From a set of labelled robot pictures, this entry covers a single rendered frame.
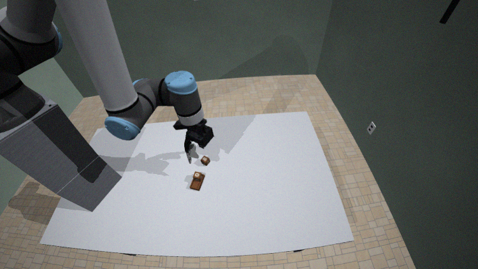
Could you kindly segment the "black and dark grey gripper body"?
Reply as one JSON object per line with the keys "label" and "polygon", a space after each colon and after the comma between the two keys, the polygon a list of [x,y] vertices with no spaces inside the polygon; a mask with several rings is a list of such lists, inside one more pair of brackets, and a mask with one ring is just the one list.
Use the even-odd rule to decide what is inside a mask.
{"label": "black and dark grey gripper body", "polygon": [[196,142],[202,149],[204,149],[204,147],[206,147],[209,141],[214,137],[212,127],[206,126],[206,123],[206,119],[202,119],[199,124],[186,126],[190,127],[190,129],[187,129],[186,137],[189,137],[190,141]]}

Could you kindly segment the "brown cube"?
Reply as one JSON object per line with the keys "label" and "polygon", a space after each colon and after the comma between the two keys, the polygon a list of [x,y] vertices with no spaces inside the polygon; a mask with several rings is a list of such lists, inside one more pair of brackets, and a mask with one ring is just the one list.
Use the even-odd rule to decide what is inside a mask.
{"label": "brown cube", "polygon": [[201,163],[207,166],[210,162],[210,159],[207,156],[203,156],[201,159]]}
{"label": "brown cube", "polygon": [[197,171],[194,172],[194,175],[193,175],[194,180],[201,182],[202,177],[203,177],[202,173],[197,172]]}

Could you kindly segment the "brown wooden tray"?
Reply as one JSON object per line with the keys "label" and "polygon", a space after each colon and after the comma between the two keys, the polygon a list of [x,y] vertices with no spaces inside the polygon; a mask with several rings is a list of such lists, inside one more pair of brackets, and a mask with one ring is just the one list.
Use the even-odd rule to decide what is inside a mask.
{"label": "brown wooden tray", "polygon": [[200,188],[201,188],[201,185],[202,185],[202,183],[203,183],[203,180],[204,180],[204,177],[205,177],[205,175],[204,175],[204,174],[202,174],[202,176],[203,176],[203,177],[202,177],[202,179],[201,179],[201,182],[199,182],[199,181],[196,181],[196,180],[194,180],[194,179],[192,180],[192,182],[191,182],[191,185],[190,185],[190,188],[191,188],[191,189],[194,189],[194,190],[197,190],[197,191],[199,191],[199,190],[200,190]]}

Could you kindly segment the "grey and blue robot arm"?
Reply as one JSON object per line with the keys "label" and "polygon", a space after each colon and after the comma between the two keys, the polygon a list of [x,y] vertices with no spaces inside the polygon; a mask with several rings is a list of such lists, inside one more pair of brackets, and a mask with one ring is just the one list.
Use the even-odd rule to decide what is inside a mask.
{"label": "grey and blue robot arm", "polygon": [[7,0],[0,9],[0,133],[23,124],[45,105],[18,76],[61,51],[62,36],[52,22],[56,6],[103,102],[105,127],[112,135],[135,139],[158,106],[174,106],[179,119],[175,130],[202,121],[198,86],[190,72],[132,83],[106,0]]}

